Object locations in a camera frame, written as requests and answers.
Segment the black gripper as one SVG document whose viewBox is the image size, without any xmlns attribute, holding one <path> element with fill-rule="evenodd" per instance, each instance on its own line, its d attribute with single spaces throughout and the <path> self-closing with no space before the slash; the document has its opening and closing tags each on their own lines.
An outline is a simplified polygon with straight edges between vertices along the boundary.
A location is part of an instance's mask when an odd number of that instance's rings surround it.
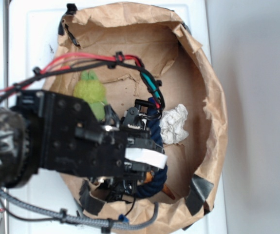
<svg viewBox="0 0 280 234">
<path fill-rule="evenodd" d="M 151 100 L 135 104 L 122 119 L 106 105 L 105 120 L 99 121 L 88 103 L 75 102 L 75 175 L 92 181 L 103 178 L 100 188 L 107 191 L 107 202 L 122 200 L 124 195 L 151 197 L 162 190 L 167 178 L 159 122 L 143 122 L 157 111 Z M 144 184 L 150 171 L 154 179 Z"/>
</svg>

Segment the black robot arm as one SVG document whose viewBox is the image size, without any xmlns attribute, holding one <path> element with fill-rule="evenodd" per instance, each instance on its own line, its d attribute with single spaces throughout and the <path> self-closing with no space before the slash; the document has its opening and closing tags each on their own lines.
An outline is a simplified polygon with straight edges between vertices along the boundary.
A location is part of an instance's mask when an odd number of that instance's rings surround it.
<svg viewBox="0 0 280 234">
<path fill-rule="evenodd" d="M 40 168 L 105 183 L 113 200 L 133 195 L 149 172 L 166 167 L 138 107 L 119 118 L 110 105 L 97 117 L 80 98 L 25 90 L 0 107 L 0 188 L 25 185 Z"/>
</svg>

